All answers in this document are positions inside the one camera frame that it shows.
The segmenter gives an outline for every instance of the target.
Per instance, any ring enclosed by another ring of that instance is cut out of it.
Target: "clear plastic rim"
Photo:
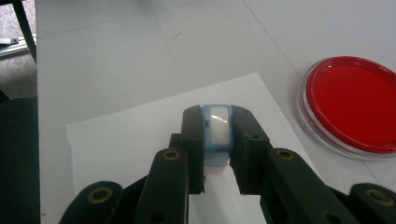
[[[321,63],[329,60],[330,58],[321,60],[314,65],[312,65],[308,71],[305,73],[302,83],[300,84],[298,90],[298,111],[300,118],[303,122],[305,128],[312,133],[321,143],[325,146],[335,150],[350,158],[368,161],[382,161],[392,157],[396,157],[396,153],[378,154],[368,151],[364,151],[355,147],[352,147],[345,142],[341,141],[334,135],[332,135],[323,125],[318,121],[314,112],[312,111],[307,97],[306,97],[306,83],[312,73],[312,71]]]

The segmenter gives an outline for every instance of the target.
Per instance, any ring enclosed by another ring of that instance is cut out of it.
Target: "brass screw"
[[[169,150],[163,153],[163,158],[167,161],[177,160],[180,157],[180,153],[176,150]]]
[[[113,189],[110,187],[100,187],[94,189],[88,195],[88,202],[90,203],[103,203],[113,195]]]
[[[292,161],[292,160],[294,159],[294,154],[291,153],[291,152],[288,151],[288,150],[278,150],[278,151],[276,152],[276,155],[277,155],[280,159],[285,160],[285,161]]]
[[[367,189],[366,195],[376,203],[379,203],[386,207],[391,207],[395,204],[395,201],[386,193],[377,189]]]

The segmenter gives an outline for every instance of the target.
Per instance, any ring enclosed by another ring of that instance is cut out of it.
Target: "round red container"
[[[300,114],[316,138],[352,158],[396,156],[396,74],[362,58],[314,64],[300,86]]]

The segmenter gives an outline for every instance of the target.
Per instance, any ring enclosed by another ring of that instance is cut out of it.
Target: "gray carpet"
[[[35,34],[35,0],[23,1],[30,29]],[[0,6],[0,38],[23,37],[12,5]],[[0,59],[0,90],[10,99],[37,96],[37,65],[26,54]]]

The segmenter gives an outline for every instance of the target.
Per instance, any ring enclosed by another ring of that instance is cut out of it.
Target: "black object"
[[[14,6],[14,11],[17,15],[18,22],[20,23],[20,27],[25,38],[27,48],[29,49],[33,59],[37,63],[37,50],[35,46],[35,40],[33,39],[32,31],[29,27],[29,21],[26,18],[26,13],[23,8],[22,0],[0,0],[0,6],[7,4],[12,4],[12,6]]]
[[[40,223],[37,99],[0,104],[0,223]]]
[[[394,192],[359,184],[347,196],[327,187],[297,153],[273,148],[250,111],[232,108],[231,166],[241,194],[262,196],[260,206],[268,224],[396,223]],[[147,179],[131,186],[135,190],[128,187],[115,198],[98,195],[103,204],[107,200],[114,204],[107,207],[87,201],[105,186],[101,182],[89,186],[70,204],[62,223],[187,223],[188,194],[204,191],[200,111],[200,106],[185,110],[181,133],[172,134],[169,148],[156,154]],[[81,215],[92,211],[107,215],[101,222]]]

